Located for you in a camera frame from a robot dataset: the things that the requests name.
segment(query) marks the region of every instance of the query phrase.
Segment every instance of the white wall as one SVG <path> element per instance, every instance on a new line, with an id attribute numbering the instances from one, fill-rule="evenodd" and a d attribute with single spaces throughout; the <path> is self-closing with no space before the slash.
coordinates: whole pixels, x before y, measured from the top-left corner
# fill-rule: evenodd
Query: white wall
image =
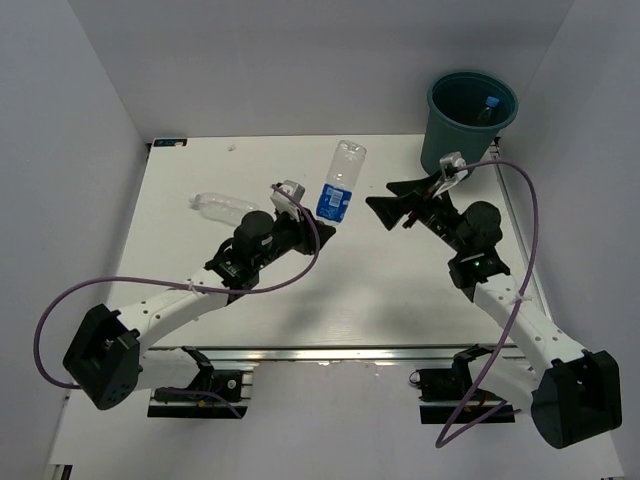
<path id="1" fill-rule="evenodd" d="M 521 94 L 573 0 L 70 0 L 142 136 L 421 133 L 440 73 Z"/>
<path id="2" fill-rule="evenodd" d="M 620 364 L 623 426 L 613 438 L 633 478 L 640 478 L 638 24 L 636 0 L 577 0 L 504 139 L 505 154 L 538 189 L 538 270 L 556 321 Z M 509 179 L 530 219 L 528 193 Z"/>
<path id="3" fill-rule="evenodd" d="M 64 391 L 37 374 L 36 321 L 67 286 L 117 259 L 144 144 L 65 0 L 0 14 L 0 476 L 40 479 Z M 44 360 L 62 356 L 96 290 L 63 304 Z"/>

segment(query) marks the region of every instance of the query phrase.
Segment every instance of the bottle cap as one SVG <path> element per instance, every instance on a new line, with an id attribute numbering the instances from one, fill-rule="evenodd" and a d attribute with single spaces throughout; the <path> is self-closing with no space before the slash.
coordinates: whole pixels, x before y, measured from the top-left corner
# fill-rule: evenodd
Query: bottle cap
<path id="1" fill-rule="evenodd" d="M 487 101 L 485 103 L 489 108 L 496 108 L 500 103 L 500 99 L 496 97 L 487 97 Z"/>
<path id="2" fill-rule="evenodd" d="M 198 205 L 199 203 L 200 203 L 200 194 L 194 193 L 192 195 L 189 195 L 189 205 L 191 205 L 191 208 L 197 209 L 199 207 Z"/>

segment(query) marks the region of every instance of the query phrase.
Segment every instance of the trash can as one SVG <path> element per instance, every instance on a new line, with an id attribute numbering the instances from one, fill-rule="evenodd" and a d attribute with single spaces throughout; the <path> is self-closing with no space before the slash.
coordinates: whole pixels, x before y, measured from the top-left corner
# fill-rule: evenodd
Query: trash can
<path id="1" fill-rule="evenodd" d="M 488 97 L 499 100 L 491 120 L 478 125 Z M 436 80 L 427 95 L 429 118 L 420 163 L 432 175 L 440 169 L 440 158 L 460 152 L 467 164 L 477 163 L 496 134 L 509 125 L 518 112 L 513 90 L 500 80 L 480 72 L 453 72 Z"/>

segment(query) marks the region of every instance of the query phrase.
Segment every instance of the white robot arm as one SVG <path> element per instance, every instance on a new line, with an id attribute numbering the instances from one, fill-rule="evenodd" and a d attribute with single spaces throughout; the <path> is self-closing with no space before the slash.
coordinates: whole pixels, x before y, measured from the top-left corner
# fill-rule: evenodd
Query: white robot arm
<path id="1" fill-rule="evenodd" d="M 262 211 L 245 215 L 233 238 L 222 243 L 184 288 L 168 289 L 118 310 L 97 305 L 87 312 L 63 365 L 96 407 L 112 408 L 136 389 L 167 385 L 197 389 L 203 380 L 206 385 L 212 367 L 196 349 L 149 348 L 199 316 L 257 293 L 259 272 L 285 253 L 317 255 L 333 236 L 334 227 L 308 212 L 307 219 L 299 210 L 301 185 L 285 181 L 278 187 L 294 201 L 276 191 L 271 196 L 275 219 Z"/>
<path id="2" fill-rule="evenodd" d="M 618 365 L 605 351 L 589 352 L 530 299 L 520 297 L 516 280 L 495 250 L 502 239 L 499 210 L 476 202 L 460 214 L 451 202 L 447 190 L 463 178 L 461 160 L 453 154 L 443 158 L 442 171 L 435 175 L 387 184 L 396 197 L 367 198 L 388 230 L 408 215 L 405 228 L 420 222 L 453 248 L 456 255 L 448 263 L 453 283 L 500 327 L 506 327 L 514 304 L 522 301 L 509 335 L 532 368 L 498 356 L 487 371 L 493 349 L 475 346 L 456 355 L 447 377 L 464 393 L 485 375 L 482 389 L 529 413 L 542 437 L 556 448 L 619 427 Z M 428 386 L 419 386 L 424 395 Z"/>

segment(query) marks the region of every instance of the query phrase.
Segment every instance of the plastic bottle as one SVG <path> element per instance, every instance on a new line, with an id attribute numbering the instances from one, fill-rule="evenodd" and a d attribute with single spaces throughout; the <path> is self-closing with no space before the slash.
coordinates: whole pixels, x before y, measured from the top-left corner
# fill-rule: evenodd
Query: plastic bottle
<path id="1" fill-rule="evenodd" d="M 500 99 L 496 97 L 487 97 L 485 101 L 486 107 L 482 109 L 480 115 L 476 119 L 476 126 L 478 127 L 487 127 L 494 123 L 494 116 L 496 112 L 496 107 L 500 103 Z"/>
<path id="2" fill-rule="evenodd" d="M 337 225 L 344 219 L 366 154 L 367 149 L 357 143 L 338 143 L 316 208 L 316 215 L 324 223 Z"/>
<path id="3" fill-rule="evenodd" d="M 191 208 L 209 220 L 226 223 L 233 227 L 240 225 L 242 217 L 260 207 L 255 203 L 227 197 L 220 193 L 205 192 L 189 197 Z"/>

